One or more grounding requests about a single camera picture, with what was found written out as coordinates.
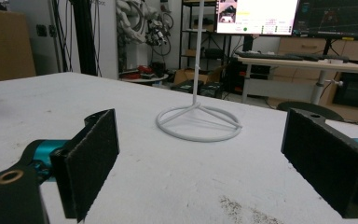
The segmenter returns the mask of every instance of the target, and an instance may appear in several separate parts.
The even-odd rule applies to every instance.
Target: keyboard
[[[243,52],[243,51],[237,51],[236,54],[242,58],[303,61],[302,58],[294,55],[262,54],[262,53]]]
[[[310,54],[310,53],[287,53],[285,55],[296,56],[302,58],[303,60],[313,61],[313,62],[318,62],[319,60],[324,60],[324,59],[342,60],[342,62],[344,63],[348,63],[350,61],[349,57],[340,56],[340,55],[322,55],[322,54]]]

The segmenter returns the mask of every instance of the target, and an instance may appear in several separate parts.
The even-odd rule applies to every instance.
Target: white stand
[[[174,137],[182,138],[182,139],[185,139],[188,141],[195,141],[195,142],[217,142],[217,141],[228,140],[230,138],[237,136],[240,133],[242,126],[240,125],[240,122],[234,115],[232,115],[222,109],[219,109],[219,108],[210,107],[210,106],[205,106],[205,107],[201,106],[200,103],[197,102],[197,91],[198,91],[197,88],[198,88],[198,83],[199,83],[200,45],[201,45],[201,35],[202,35],[203,11],[204,11],[204,0],[200,0],[199,28],[198,28],[198,32],[197,32],[196,70],[195,70],[194,84],[193,84],[193,86],[194,86],[193,105],[180,106],[180,107],[175,107],[175,108],[170,108],[170,109],[164,110],[158,114],[158,116],[156,118],[156,123],[162,131],[164,131],[165,133],[168,133]],[[172,130],[163,126],[168,121],[176,119],[176,118],[178,118],[178,117],[184,115],[185,113],[187,113],[191,110],[194,110],[194,109],[199,109],[209,115],[212,115],[218,119],[221,119],[221,120],[233,125],[233,132],[231,134],[226,134],[226,135],[218,136],[218,137],[195,137],[195,136],[177,133],[177,132],[172,131]],[[164,120],[161,120],[165,114],[167,114],[171,111],[174,111],[174,110],[181,110],[181,111],[179,111],[178,113],[176,113]],[[223,114],[223,115],[226,115],[227,117],[229,117],[229,119],[226,119],[226,118],[222,117],[221,115],[214,113],[213,111]]]

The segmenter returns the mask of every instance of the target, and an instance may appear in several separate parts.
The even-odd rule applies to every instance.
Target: chair seat
[[[282,111],[289,111],[290,108],[306,110],[325,117],[326,119],[344,121],[344,118],[342,118],[338,113],[321,105],[314,105],[305,102],[283,102],[277,105],[277,109]]]

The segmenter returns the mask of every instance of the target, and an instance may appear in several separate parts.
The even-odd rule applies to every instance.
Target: bright monitor screen
[[[293,35],[358,39],[358,0],[300,0]]]
[[[291,35],[298,0],[216,0],[216,32]]]

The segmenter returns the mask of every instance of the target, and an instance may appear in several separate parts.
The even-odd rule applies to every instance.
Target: white vertical rod
[[[203,21],[204,0],[200,0],[199,29],[197,31],[197,48],[196,48],[196,67],[193,83],[193,105],[197,102],[197,91],[199,88],[199,72],[200,72],[200,52],[202,37],[202,21]]]

